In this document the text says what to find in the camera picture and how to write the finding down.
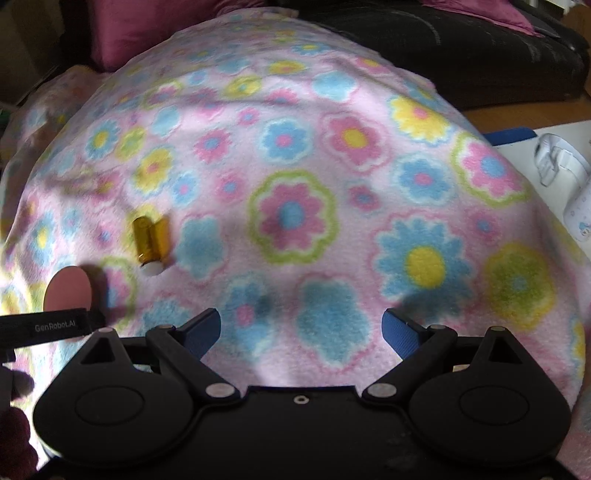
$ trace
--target pink round disc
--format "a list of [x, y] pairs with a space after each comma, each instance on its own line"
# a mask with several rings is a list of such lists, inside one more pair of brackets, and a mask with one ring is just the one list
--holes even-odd
[[86, 309], [92, 305], [92, 288], [80, 267], [62, 268], [49, 282], [43, 298], [43, 311]]

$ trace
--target small bottle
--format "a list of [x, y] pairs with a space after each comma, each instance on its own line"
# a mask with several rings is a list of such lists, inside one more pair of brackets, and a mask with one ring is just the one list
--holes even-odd
[[138, 261], [141, 264], [139, 269], [147, 277], [160, 275], [164, 271], [164, 265], [154, 236], [154, 224], [143, 216], [134, 220], [133, 228]]

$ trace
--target blue flower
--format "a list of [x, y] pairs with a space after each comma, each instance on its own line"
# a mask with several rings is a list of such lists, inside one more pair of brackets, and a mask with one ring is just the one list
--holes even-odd
[[180, 327], [191, 317], [191, 312], [182, 308], [175, 300], [158, 300], [142, 315], [141, 327], [135, 335], [145, 335], [148, 330], [158, 325], [169, 324]]
[[218, 219], [212, 215], [191, 218], [183, 223], [180, 242], [175, 249], [179, 266], [193, 278], [206, 281], [226, 259]]
[[463, 258], [462, 240], [445, 224], [394, 219], [375, 241], [381, 293], [388, 301], [402, 300], [409, 314], [432, 323], [447, 314], [457, 316], [460, 303], [472, 297], [472, 268]]
[[225, 60], [218, 64], [217, 69], [222, 73], [227, 73], [228, 75], [235, 75], [245, 68], [250, 66], [250, 61], [247, 59], [232, 59], [232, 60]]
[[189, 172], [179, 175], [173, 183], [173, 199], [177, 206], [189, 205], [199, 194], [199, 182]]
[[181, 115], [175, 106], [162, 108], [152, 122], [151, 132], [159, 137], [169, 136], [181, 123]]
[[304, 57], [315, 57], [329, 51], [330, 47], [323, 43], [310, 42], [294, 45], [291, 49], [293, 52], [298, 53]]
[[256, 359], [273, 340], [273, 296], [253, 274], [233, 278], [220, 299], [220, 343], [232, 354]]
[[61, 230], [67, 238], [74, 238], [80, 228], [82, 214], [76, 208], [69, 209], [61, 218]]
[[58, 158], [53, 157], [51, 160], [51, 168], [58, 177], [63, 177], [72, 169], [75, 161], [76, 157], [74, 156], [74, 152], [70, 150], [66, 153], [62, 153]]
[[345, 366], [369, 342], [369, 320], [355, 290], [339, 280], [309, 279], [300, 287], [297, 332], [305, 345], [333, 366]]
[[296, 120], [283, 119], [266, 124], [261, 148], [269, 162], [292, 165], [310, 153], [312, 143]]
[[320, 73], [312, 80], [316, 95], [334, 102], [346, 102], [356, 87], [354, 78], [344, 72]]
[[196, 70], [195, 72], [191, 72], [187, 78], [187, 84], [191, 87], [196, 87], [197, 85], [201, 85], [205, 78], [207, 77], [207, 70], [201, 69]]
[[86, 143], [86, 154], [91, 160], [100, 160], [113, 151], [121, 129], [114, 120], [103, 122], [95, 129]]
[[408, 89], [408, 96], [410, 98], [417, 101], [421, 105], [430, 108], [431, 110], [435, 110], [436, 112], [441, 111], [441, 103], [439, 102], [436, 93], [426, 92], [425, 90], [419, 88], [413, 82], [409, 82], [408, 80], [406, 80], [404, 84]]
[[455, 193], [447, 167], [420, 153], [394, 163], [392, 182], [406, 198], [419, 205], [444, 205]]
[[37, 221], [31, 232], [27, 249], [40, 267], [49, 265], [53, 257], [53, 246], [56, 243], [54, 229], [53, 217], [46, 213]]

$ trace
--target pink flower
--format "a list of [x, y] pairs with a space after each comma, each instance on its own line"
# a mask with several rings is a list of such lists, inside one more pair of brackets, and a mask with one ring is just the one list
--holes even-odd
[[189, 96], [192, 111], [199, 116], [211, 120], [223, 110], [223, 103], [217, 100], [217, 92], [211, 88], [203, 88]]
[[471, 233], [486, 245], [495, 245], [501, 237], [499, 222], [486, 210], [473, 209], [467, 214]]
[[305, 183], [280, 184], [261, 202], [260, 210], [265, 218], [261, 232], [273, 239], [276, 249], [295, 246], [307, 250], [312, 246], [314, 234], [326, 230], [324, 220], [318, 216], [322, 207], [322, 201], [310, 195]]
[[226, 172], [217, 179], [215, 192], [217, 198], [223, 203], [234, 203], [241, 200], [245, 190], [244, 179], [234, 171]]
[[332, 148], [346, 155], [356, 167], [363, 167], [382, 155], [377, 130], [362, 125], [355, 117], [332, 119], [329, 129]]
[[381, 63], [364, 57], [357, 57], [355, 64], [373, 74], [390, 73], [390, 70]]
[[378, 196], [366, 185], [350, 187], [349, 202], [362, 212], [373, 212], [381, 207]]
[[462, 166], [469, 172], [472, 185], [486, 188], [497, 198], [523, 190], [517, 171], [494, 149], [477, 142], [472, 142], [468, 149], [470, 153], [462, 160]]
[[238, 125], [254, 125], [259, 120], [259, 112], [255, 108], [245, 108], [238, 112]]
[[222, 128], [211, 130], [195, 144], [196, 155], [205, 163], [219, 162], [230, 151], [230, 134]]
[[280, 105], [295, 105], [298, 102], [298, 97], [293, 90], [280, 88], [267, 95], [265, 101], [267, 103], [279, 103]]

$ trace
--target magenta pillow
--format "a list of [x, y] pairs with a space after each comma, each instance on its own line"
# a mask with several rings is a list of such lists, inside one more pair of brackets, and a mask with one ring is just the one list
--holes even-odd
[[92, 59], [114, 72], [191, 25], [263, 0], [89, 0]]
[[483, 18], [526, 35], [541, 36], [509, 0], [421, 0], [421, 3], [446, 12]]

